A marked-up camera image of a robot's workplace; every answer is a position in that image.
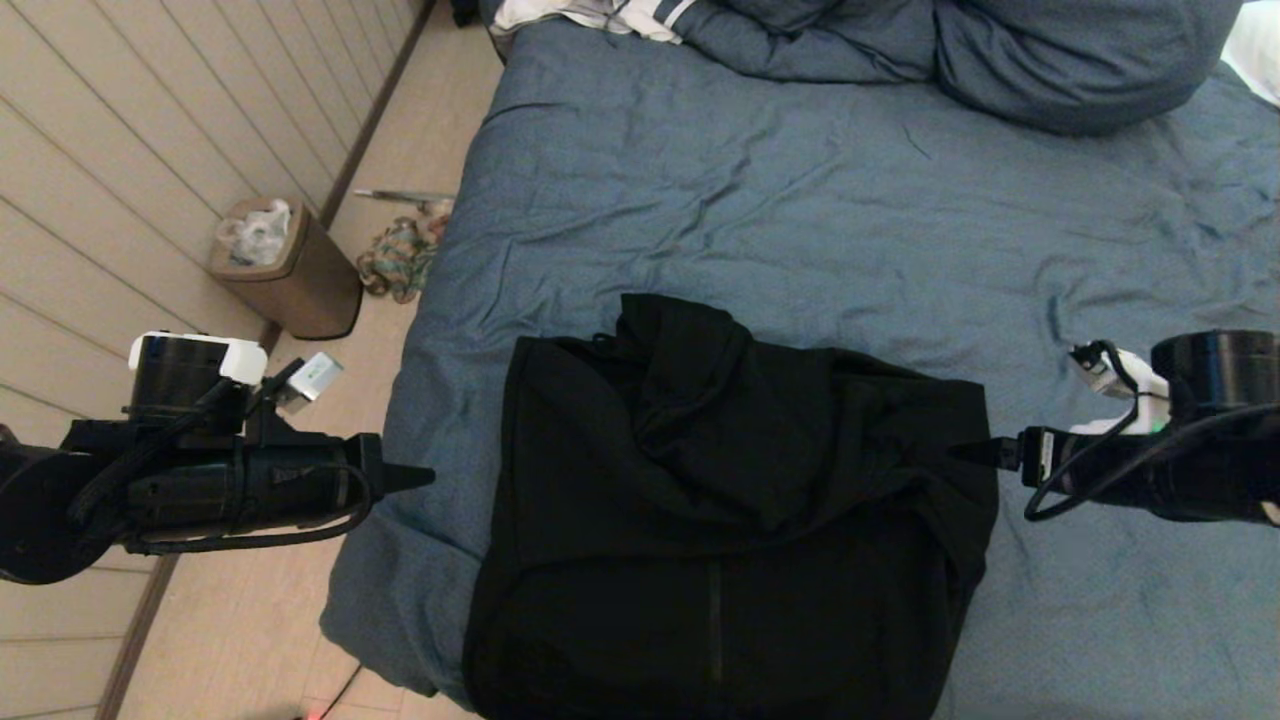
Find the white pillow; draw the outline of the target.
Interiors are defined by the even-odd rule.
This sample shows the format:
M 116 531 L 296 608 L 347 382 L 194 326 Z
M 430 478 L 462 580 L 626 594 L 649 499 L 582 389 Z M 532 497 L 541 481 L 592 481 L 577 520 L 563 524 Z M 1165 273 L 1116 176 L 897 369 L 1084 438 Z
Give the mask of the white pillow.
M 1220 59 L 1256 96 L 1280 109 L 1280 0 L 1248 0 Z

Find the blue bed cover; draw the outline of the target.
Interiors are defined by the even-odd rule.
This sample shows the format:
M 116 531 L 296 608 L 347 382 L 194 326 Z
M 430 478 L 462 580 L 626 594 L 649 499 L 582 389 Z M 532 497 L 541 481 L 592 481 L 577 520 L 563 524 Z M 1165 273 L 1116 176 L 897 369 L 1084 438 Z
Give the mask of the blue bed cover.
M 1056 135 L 932 82 L 763 79 L 525 26 L 384 429 L 388 461 L 436 479 L 346 537 L 330 642 L 476 711 L 465 638 L 515 346 L 609 334 L 627 293 L 980 384 L 989 438 L 1117 418 L 1071 347 L 1280 336 L 1280 117 L 1220 61 L 1178 109 Z M 1028 521 L 1021 478 L 986 469 L 998 514 L 932 719 L 1280 720 L 1280 529 L 1097 503 Z

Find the bunched blue duvet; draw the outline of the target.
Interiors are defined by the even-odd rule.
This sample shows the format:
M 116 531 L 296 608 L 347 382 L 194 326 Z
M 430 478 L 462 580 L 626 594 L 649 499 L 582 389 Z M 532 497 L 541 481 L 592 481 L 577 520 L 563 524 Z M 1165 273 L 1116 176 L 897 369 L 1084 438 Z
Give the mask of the bunched blue duvet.
M 653 18 L 737 73 L 932 82 L 1056 135 L 1105 135 L 1184 105 L 1244 0 L 659 0 Z

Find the clear plastic bin bag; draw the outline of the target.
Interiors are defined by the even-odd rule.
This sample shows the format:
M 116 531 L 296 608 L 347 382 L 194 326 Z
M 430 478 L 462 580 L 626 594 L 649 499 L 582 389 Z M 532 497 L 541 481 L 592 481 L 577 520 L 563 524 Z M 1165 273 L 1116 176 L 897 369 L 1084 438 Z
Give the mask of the clear plastic bin bag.
M 233 265 L 270 265 L 284 249 L 291 219 L 291 205 L 284 199 L 271 199 L 265 209 L 220 222 L 215 240 L 228 251 Z

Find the brown trash bin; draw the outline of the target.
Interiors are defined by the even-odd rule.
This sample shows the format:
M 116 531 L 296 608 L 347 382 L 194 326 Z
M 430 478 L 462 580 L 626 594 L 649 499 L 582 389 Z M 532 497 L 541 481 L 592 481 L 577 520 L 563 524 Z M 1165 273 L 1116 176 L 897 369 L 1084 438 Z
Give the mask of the brown trash bin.
M 241 201 L 227 218 L 241 218 L 250 210 L 265 209 L 270 200 L 256 197 Z M 362 302 L 358 273 L 303 202 L 284 200 L 292 210 L 289 237 L 273 264 L 233 265 L 228 251 L 215 240 L 209 255 L 209 270 L 259 315 L 298 340 L 346 337 L 355 328 Z

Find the multicoloured cloth bundle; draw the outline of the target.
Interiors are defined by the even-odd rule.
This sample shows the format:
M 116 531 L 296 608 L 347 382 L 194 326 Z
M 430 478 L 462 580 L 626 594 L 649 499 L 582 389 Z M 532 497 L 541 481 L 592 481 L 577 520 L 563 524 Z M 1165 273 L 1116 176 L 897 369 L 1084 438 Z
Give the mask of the multicoloured cloth bundle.
M 411 304 L 424 292 L 451 214 L 398 217 L 355 261 L 365 290 Z

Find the white striped garment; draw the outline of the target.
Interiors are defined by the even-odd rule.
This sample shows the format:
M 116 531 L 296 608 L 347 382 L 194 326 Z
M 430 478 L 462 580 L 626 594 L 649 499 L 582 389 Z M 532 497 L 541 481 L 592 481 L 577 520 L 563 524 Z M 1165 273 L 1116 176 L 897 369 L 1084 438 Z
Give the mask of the white striped garment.
M 699 0 L 502 0 L 488 24 L 492 35 L 508 38 L 525 26 L 562 18 L 613 35 L 637 35 L 681 45 L 676 22 Z

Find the black hoodie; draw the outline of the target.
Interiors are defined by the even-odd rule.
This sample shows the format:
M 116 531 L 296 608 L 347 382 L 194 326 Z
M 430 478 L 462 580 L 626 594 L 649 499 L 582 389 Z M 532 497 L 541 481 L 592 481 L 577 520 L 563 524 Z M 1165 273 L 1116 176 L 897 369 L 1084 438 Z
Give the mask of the black hoodie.
M 986 392 L 627 293 L 524 337 L 463 648 L 485 720 L 931 720 L 998 514 Z

